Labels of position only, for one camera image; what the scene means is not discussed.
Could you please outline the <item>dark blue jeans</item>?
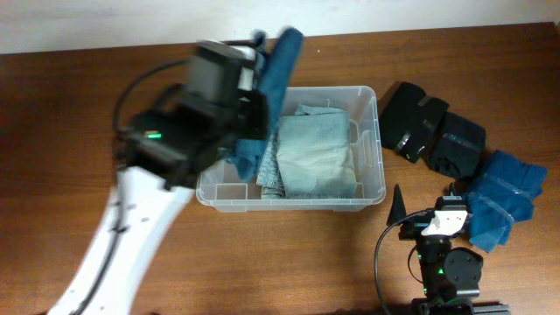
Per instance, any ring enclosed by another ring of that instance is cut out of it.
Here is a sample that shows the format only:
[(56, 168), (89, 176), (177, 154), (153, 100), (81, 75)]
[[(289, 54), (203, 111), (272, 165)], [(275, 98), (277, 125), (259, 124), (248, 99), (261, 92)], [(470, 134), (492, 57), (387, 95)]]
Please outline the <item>dark blue jeans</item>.
[(272, 50), (267, 50), (267, 35), (256, 31), (248, 42), (257, 53), (258, 79), (255, 89), (266, 97), (268, 124), (263, 140), (239, 139), (226, 155), (226, 161), (236, 167), (243, 182), (251, 181), (259, 172), (264, 153), (277, 130), (283, 111), (284, 96), (304, 43), (304, 35), (294, 27), (285, 28)]

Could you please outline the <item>light blue jeans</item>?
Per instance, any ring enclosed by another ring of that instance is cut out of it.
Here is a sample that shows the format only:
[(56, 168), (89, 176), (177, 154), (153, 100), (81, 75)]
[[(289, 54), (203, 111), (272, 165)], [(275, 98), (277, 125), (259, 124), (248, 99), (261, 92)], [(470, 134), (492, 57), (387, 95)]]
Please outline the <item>light blue jeans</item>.
[(256, 183), (264, 200), (353, 198), (357, 180), (349, 113), (299, 104), (293, 115), (281, 117)]

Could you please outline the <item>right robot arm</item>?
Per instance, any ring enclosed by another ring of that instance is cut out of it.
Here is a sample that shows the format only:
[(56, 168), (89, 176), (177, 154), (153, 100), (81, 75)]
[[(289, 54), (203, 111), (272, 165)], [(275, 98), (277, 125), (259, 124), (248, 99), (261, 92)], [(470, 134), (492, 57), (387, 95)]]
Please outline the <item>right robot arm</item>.
[(480, 295), (483, 257), (469, 248), (453, 247), (452, 240), (463, 234), (472, 214), (464, 199), (450, 188), (435, 205), (407, 213), (399, 185), (394, 188), (387, 231), (399, 229), (401, 241), (415, 243), (409, 252), (416, 256), (424, 296), (411, 301), (409, 314), (509, 314), (506, 304), (475, 304)]

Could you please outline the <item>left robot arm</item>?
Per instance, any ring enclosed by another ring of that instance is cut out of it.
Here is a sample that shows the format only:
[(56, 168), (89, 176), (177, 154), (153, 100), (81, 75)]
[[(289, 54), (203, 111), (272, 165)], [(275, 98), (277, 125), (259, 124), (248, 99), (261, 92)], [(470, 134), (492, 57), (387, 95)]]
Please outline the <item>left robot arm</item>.
[(169, 87), (126, 127), (115, 127), (115, 185), (82, 263), (54, 314), (127, 314), (170, 225), (199, 176), (241, 138), (263, 139), (261, 56), (251, 42), (203, 41)]

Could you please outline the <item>blue towel with tape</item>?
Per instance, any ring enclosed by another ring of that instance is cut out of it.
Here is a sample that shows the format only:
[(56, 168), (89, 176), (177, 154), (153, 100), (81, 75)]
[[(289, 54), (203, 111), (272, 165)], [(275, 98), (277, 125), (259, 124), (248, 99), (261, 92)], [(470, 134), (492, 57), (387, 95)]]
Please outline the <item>blue towel with tape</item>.
[(506, 245), (516, 223), (533, 219), (547, 174), (543, 166), (495, 151), (464, 193), (472, 213), (470, 243), (487, 253)]

